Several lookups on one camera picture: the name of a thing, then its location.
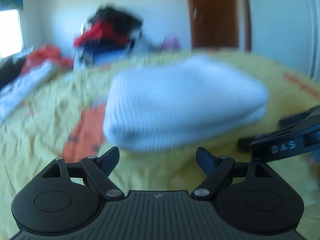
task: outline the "yellow bedsheet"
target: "yellow bedsheet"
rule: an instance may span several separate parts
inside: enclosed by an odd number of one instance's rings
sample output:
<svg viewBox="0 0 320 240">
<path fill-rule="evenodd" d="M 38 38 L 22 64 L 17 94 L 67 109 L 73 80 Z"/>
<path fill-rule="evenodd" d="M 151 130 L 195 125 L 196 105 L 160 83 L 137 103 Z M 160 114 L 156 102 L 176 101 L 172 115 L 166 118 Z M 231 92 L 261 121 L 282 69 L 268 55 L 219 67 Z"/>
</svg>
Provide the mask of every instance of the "yellow bedsheet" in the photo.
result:
<svg viewBox="0 0 320 240">
<path fill-rule="evenodd" d="M 270 91 L 268 112 L 262 121 L 201 144 L 215 155 L 229 155 L 237 161 L 248 162 L 250 155 L 236 150 L 240 136 L 273 131 L 280 117 L 320 104 L 319 85 L 275 61 L 227 49 L 205 53 L 261 79 Z M 18 231 L 11 215 L 11 202 L 16 193 L 53 158 L 61 156 L 81 111 L 108 93 L 111 79 L 117 72 L 189 56 L 190 53 L 183 52 L 137 57 L 113 63 L 111 67 L 77 71 L 68 76 L 60 73 L 31 94 L 0 126 L 0 239 L 8 239 Z M 111 146 L 104 143 L 100 155 Z M 198 146 L 152 155 L 130 154 L 120 149 L 120 162 L 110 178 L 125 192 L 130 189 L 192 191 L 205 178 L 195 160 Z M 305 212 L 298 231 L 308 240 L 319 240 L 320 188 L 316 174 L 319 166 L 310 166 L 303 155 L 276 161 L 270 166 L 304 200 Z"/>
</svg>

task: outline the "orange cloth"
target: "orange cloth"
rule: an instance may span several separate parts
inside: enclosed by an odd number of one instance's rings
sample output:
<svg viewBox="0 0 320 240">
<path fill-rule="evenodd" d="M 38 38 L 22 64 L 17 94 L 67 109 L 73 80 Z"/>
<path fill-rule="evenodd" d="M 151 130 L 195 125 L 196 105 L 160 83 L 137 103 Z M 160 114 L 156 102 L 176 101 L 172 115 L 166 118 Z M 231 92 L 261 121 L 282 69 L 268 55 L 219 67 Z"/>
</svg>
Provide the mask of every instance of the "orange cloth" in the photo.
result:
<svg viewBox="0 0 320 240">
<path fill-rule="evenodd" d="M 106 105 L 99 105 L 82 112 L 82 117 L 69 136 L 62 157 L 67 163 L 79 162 L 88 156 L 97 156 L 105 141 L 102 126 Z"/>
<path fill-rule="evenodd" d="M 46 45 L 32 52 L 26 59 L 26 62 L 20 72 L 20 76 L 27 74 L 31 69 L 39 67 L 45 60 L 50 60 L 53 64 L 63 69 L 73 68 L 73 59 L 62 57 L 61 49 L 55 46 Z"/>
</svg>

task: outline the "wooden door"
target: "wooden door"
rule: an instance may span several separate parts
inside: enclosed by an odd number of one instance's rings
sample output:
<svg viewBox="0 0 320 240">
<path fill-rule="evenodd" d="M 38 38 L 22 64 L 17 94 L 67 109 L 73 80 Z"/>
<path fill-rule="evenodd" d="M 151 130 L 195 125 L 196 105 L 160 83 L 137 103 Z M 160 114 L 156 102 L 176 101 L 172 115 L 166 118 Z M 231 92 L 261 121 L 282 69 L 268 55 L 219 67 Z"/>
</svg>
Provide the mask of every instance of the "wooden door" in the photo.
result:
<svg viewBox="0 0 320 240">
<path fill-rule="evenodd" d="M 193 47 L 238 47 L 236 0 L 189 0 Z"/>
</svg>

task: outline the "sunlight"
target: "sunlight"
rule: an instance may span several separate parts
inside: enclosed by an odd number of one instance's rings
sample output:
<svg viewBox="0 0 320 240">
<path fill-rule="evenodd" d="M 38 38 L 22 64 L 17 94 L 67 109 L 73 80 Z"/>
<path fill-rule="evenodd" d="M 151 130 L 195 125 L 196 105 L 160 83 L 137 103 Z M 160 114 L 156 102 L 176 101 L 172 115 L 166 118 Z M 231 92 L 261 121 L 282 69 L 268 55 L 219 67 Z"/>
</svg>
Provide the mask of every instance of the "sunlight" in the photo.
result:
<svg viewBox="0 0 320 240">
<path fill-rule="evenodd" d="M 18 10 L 0 12 L 0 58 L 22 50 Z"/>
</svg>

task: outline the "white knit fabric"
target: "white knit fabric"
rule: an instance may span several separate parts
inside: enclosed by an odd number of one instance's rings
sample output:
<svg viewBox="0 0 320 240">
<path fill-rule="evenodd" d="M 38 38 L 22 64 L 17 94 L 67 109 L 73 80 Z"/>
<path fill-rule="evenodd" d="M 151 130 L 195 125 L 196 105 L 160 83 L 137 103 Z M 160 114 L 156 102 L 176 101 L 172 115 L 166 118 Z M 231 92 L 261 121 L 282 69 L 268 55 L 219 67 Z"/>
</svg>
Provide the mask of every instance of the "white knit fabric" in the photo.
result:
<svg viewBox="0 0 320 240">
<path fill-rule="evenodd" d="M 118 147 L 166 150 L 258 121 L 267 101 L 268 90 L 261 82 L 199 55 L 116 76 L 103 131 Z"/>
</svg>

